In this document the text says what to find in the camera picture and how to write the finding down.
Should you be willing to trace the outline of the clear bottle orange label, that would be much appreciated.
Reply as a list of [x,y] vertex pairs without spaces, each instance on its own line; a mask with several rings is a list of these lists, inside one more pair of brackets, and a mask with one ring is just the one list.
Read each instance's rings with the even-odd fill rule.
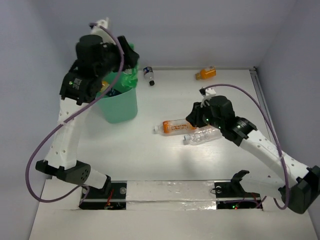
[[166,120],[155,125],[153,132],[163,136],[183,135],[189,134],[197,128],[192,126],[186,119]]

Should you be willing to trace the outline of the green Sprite bottle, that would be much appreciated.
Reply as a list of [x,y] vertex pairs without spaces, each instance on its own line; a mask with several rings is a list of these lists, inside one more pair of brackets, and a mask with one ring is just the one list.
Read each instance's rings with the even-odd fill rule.
[[132,89],[138,84],[138,66],[139,63],[133,68],[127,69],[122,72],[120,84],[123,88]]

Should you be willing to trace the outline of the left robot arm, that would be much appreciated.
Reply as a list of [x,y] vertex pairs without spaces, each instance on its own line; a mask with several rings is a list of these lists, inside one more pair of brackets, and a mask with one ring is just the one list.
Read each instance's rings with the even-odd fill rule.
[[103,78],[118,70],[135,67],[139,55],[126,38],[117,38],[120,46],[104,43],[99,35],[82,36],[75,46],[76,60],[64,76],[60,88],[58,125],[50,150],[35,164],[37,171],[74,185],[93,187],[97,196],[110,194],[111,178],[78,160],[77,150],[81,131],[89,108],[102,89]]

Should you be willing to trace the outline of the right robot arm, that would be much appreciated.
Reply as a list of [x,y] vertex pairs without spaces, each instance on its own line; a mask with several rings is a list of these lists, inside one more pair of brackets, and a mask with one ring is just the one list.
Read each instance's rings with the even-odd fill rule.
[[287,207],[304,214],[320,195],[320,168],[309,167],[268,140],[249,120],[235,115],[233,105],[225,96],[218,95],[195,102],[186,120],[193,127],[212,126],[236,146],[251,153],[276,177],[266,175],[254,179],[249,171],[241,170],[232,177],[230,190],[235,196],[255,192],[287,203]]

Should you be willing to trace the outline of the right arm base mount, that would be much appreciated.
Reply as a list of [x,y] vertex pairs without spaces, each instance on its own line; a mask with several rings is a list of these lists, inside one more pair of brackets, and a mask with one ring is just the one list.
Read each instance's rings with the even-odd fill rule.
[[246,192],[241,186],[243,177],[248,170],[241,170],[233,175],[231,180],[214,183],[210,193],[216,197],[218,210],[263,209],[262,198],[256,192]]

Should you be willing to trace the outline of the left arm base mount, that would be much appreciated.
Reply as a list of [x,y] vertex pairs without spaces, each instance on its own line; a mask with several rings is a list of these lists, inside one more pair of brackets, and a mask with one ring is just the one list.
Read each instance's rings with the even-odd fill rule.
[[127,181],[109,182],[106,189],[83,189],[79,208],[82,210],[125,210],[127,206]]

